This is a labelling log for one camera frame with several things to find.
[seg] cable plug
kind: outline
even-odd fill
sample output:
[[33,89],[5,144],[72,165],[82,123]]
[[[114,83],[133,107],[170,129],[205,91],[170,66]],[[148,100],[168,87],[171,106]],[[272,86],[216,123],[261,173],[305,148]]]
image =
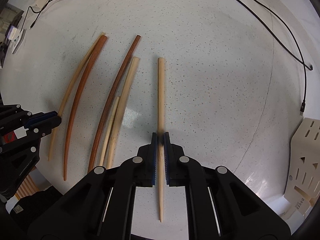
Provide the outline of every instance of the cable plug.
[[30,25],[30,29],[35,25],[36,21],[34,21],[31,25]]
[[301,108],[300,108],[300,115],[303,116],[304,113],[304,109],[306,108],[306,101],[303,100],[302,104],[301,104]]

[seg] wooden stick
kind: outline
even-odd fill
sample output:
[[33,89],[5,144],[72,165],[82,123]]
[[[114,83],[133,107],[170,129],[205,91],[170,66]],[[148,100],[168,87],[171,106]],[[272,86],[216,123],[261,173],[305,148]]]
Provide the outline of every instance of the wooden stick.
[[164,188],[164,58],[158,58],[158,193],[160,222],[163,221]]
[[36,193],[34,187],[30,184],[30,181],[27,179],[27,177],[24,179],[24,182],[25,182],[26,185],[30,188],[32,194]]
[[22,197],[26,197],[29,195],[26,189],[24,188],[23,184],[20,185],[20,190],[22,192]]
[[33,179],[31,178],[30,174],[28,174],[28,176],[26,177],[27,181],[29,181],[30,185],[33,187],[33,190],[35,192],[40,191],[39,188],[37,187],[37,185],[34,183]]
[[120,97],[116,97],[115,104],[114,104],[113,109],[112,109],[112,113],[111,113],[111,116],[110,116],[109,124],[108,124],[108,127],[107,127],[106,137],[104,138],[104,142],[103,142],[103,147],[102,147],[102,151],[101,151],[99,166],[103,166],[104,157],[106,155],[108,141],[109,141],[109,137],[110,137],[110,133],[111,133],[111,128],[113,126],[113,122],[115,120],[116,111],[117,111],[118,104],[119,104],[119,99],[120,99]]
[[25,187],[25,189],[27,190],[27,192],[28,192],[28,194],[31,196],[31,195],[33,195],[33,190],[31,190],[31,188],[29,187],[29,185],[26,183],[26,180],[24,180],[23,182],[22,182],[22,184],[23,184],[23,186]]
[[140,40],[141,36],[137,35],[136,38],[134,39],[127,55],[125,56],[123,62],[122,62],[122,65],[118,71],[118,74],[116,76],[116,79],[115,81],[113,82],[113,85],[112,85],[112,88],[110,90],[110,93],[108,95],[108,99],[106,101],[106,104],[103,108],[103,111],[102,111],[102,114],[101,114],[101,117],[100,117],[100,121],[99,121],[99,125],[98,125],[98,128],[97,128],[97,132],[96,132],[96,136],[94,137],[94,141],[93,141],[93,145],[92,145],[92,150],[91,150],[91,155],[90,155],[90,160],[89,160],[89,165],[88,165],[88,173],[93,169],[93,166],[94,166],[94,162],[95,162],[95,159],[96,159],[96,155],[97,155],[97,150],[98,150],[98,146],[99,146],[99,142],[100,142],[100,139],[101,139],[101,135],[102,135],[102,132],[103,132],[103,129],[104,129],[104,126],[105,126],[105,123],[107,121],[107,118],[108,118],[108,115],[109,115],[109,112],[110,112],[110,108],[112,106],[112,101],[115,97],[115,94],[116,94],[116,91],[118,89],[118,86],[120,84],[120,81],[122,79],[122,76],[124,75],[124,72],[127,68],[127,65],[130,61],[130,58]]
[[[85,63],[88,61],[88,59],[89,59],[94,47],[97,45],[98,40],[100,39],[100,37],[102,35],[105,35],[105,33],[101,33],[100,36],[96,39],[96,41],[92,44],[91,48],[88,50],[87,54],[85,54],[84,58],[79,63],[78,68],[76,69],[75,73],[73,74],[73,77],[70,80],[70,83],[68,85],[67,91],[65,92],[64,97],[63,97],[62,102],[61,102],[61,105],[59,107],[58,116],[60,116],[60,117],[62,116],[64,107],[66,106],[67,100],[68,100],[68,98],[70,96],[70,93],[71,93],[71,90],[72,90],[73,86],[75,85],[76,79],[78,78],[81,70],[83,69]],[[58,130],[58,127],[54,128],[52,130],[49,153],[48,153],[48,161],[50,161],[52,159],[53,144],[54,144],[54,139],[56,137],[57,130]]]
[[119,100],[119,105],[115,117],[115,121],[113,123],[112,133],[111,133],[111,141],[110,141],[110,147],[109,147],[109,154],[108,154],[108,161],[107,161],[107,169],[110,169],[112,167],[113,158],[115,155],[115,150],[117,146],[119,131],[125,111],[125,107],[127,105],[127,99],[130,91],[130,87],[132,85],[132,81],[134,78],[134,74],[136,73],[137,67],[139,64],[139,58],[133,57],[132,62],[127,74],[127,77],[124,82],[124,86],[122,89],[121,97]]
[[95,61],[98,58],[98,55],[100,53],[100,51],[102,50],[103,45],[106,43],[107,37],[102,35],[97,43],[97,45],[95,46],[91,57],[89,59],[89,62],[87,64],[87,66],[85,67],[85,70],[83,72],[82,78],[80,80],[76,95],[75,95],[75,99],[73,101],[73,105],[72,105],[72,109],[71,109],[71,113],[70,113],[70,118],[69,118],[69,124],[68,124],[68,129],[67,129],[67,135],[66,135],[66,142],[65,142],[65,147],[64,147],[64,159],[63,159],[63,179],[67,180],[67,169],[68,169],[68,152],[69,152],[69,145],[70,145],[70,138],[71,138],[71,132],[72,132],[72,126],[73,126],[73,122],[75,120],[75,116],[76,116],[76,111],[78,108],[78,104],[80,101],[80,97],[82,94],[82,91],[84,89],[84,85],[88,79],[88,76],[90,74],[90,71],[95,63]]
[[19,195],[19,189],[17,190],[17,192],[14,194],[16,196],[16,198],[18,199],[18,201],[21,199],[20,195]]

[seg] reddish-brown curved stick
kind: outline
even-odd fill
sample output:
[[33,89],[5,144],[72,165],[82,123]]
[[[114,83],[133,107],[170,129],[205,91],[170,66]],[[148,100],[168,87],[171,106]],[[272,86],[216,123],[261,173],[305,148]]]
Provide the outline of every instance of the reddish-brown curved stick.
[[91,54],[91,57],[87,63],[87,66],[85,67],[85,70],[82,74],[82,78],[80,80],[75,99],[73,101],[70,117],[69,117],[69,124],[68,124],[68,129],[67,129],[67,135],[66,135],[66,143],[64,146],[64,158],[63,158],[63,179],[67,180],[67,169],[68,169],[68,152],[69,152],[69,145],[70,145],[70,137],[71,137],[71,132],[72,132],[72,126],[73,122],[75,120],[75,115],[77,111],[77,107],[80,101],[80,97],[82,94],[82,91],[84,89],[84,85],[88,79],[88,76],[90,74],[90,71],[95,63],[95,61],[98,58],[98,55],[100,51],[102,50],[103,45],[106,43],[107,37],[102,35],[97,43],[97,45],[94,47],[94,50]]
[[113,99],[115,98],[115,94],[117,92],[117,89],[118,89],[118,86],[119,86],[119,83],[124,75],[124,72],[129,64],[129,61],[130,61],[130,58],[140,40],[141,36],[140,35],[137,35],[137,37],[134,39],[127,55],[125,56],[123,62],[122,62],[122,65],[119,69],[119,72],[117,74],[117,77],[115,79],[115,81],[113,82],[113,85],[112,85],[112,88],[110,90],[110,93],[109,93],[109,96],[108,96],[108,99],[106,101],[106,104],[103,108],[103,111],[102,111],[102,115],[101,115],[101,118],[100,118],[100,121],[99,121],[99,125],[98,125],[98,128],[97,128],[97,133],[96,133],[96,136],[94,137],[94,142],[93,142],[93,146],[92,146],[92,151],[91,151],[91,155],[90,155],[90,161],[89,161],[89,166],[88,166],[88,173],[93,169],[93,166],[94,166],[94,161],[96,160],[96,155],[97,155],[97,150],[98,150],[98,146],[99,146],[99,142],[100,142],[100,139],[101,139],[101,135],[102,135],[102,131],[104,129],[104,126],[106,124],[106,120],[108,118],[108,115],[109,115],[109,111],[110,111],[110,108],[112,106],[112,102],[113,102]]

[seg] metal screw head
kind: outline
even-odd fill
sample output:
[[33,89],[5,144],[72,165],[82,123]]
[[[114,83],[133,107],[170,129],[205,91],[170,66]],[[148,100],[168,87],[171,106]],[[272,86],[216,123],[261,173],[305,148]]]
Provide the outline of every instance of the metal screw head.
[[95,169],[93,170],[95,174],[101,174],[104,172],[104,168],[99,166],[99,167],[95,167]]
[[135,156],[135,157],[132,159],[132,161],[133,161],[134,163],[140,163],[140,162],[142,162],[142,158],[139,157],[139,156]]
[[217,172],[221,173],[221,174],[225,174],[227,173],[227,168],[226,167],[223,167],[223,166],[220,166],[217,168]]
[[179,161],[181,161],[182,163],[187,163],[189,161],[189,158],[187,156],[181,156],[179,158]]

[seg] white speckled countertop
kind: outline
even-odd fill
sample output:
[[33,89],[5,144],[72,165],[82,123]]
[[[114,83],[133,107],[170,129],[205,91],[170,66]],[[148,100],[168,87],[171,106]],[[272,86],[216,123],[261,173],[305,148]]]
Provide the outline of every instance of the white speckled countertop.
[[[297,54],[287,31],[270,13],[243,1]],[[53,2],[27,30],[18,52],[7,55],[0,77],[3,102],[19,103],[33,113],[57,111],[75,68],[102,31],[108,40],[78,106],[67,181],[62,177],[63,149],[76,88],[62,116],[51,162],[47,162],[50,136],[41,142],[37,167],[58,190],[65,193],[86,174],[109,90],[139,34],[134,56],[140,64],[114,166],[135,156],[156,131],[156,64],[164,57],[165,127],[171,142],[183,146],[185,154],[203,166],[228,167],[262,199],[283,193],[290,138],[302,120],[303,68],[234,0]],[[315,75],[310,82],[319,88],[319,73]],[[312,91],[308,97],[320,99]],[[165,189],[162,224],[156,201],[155,187],[137,189],[132,233],[158,240],[187,239],[184,189]]]

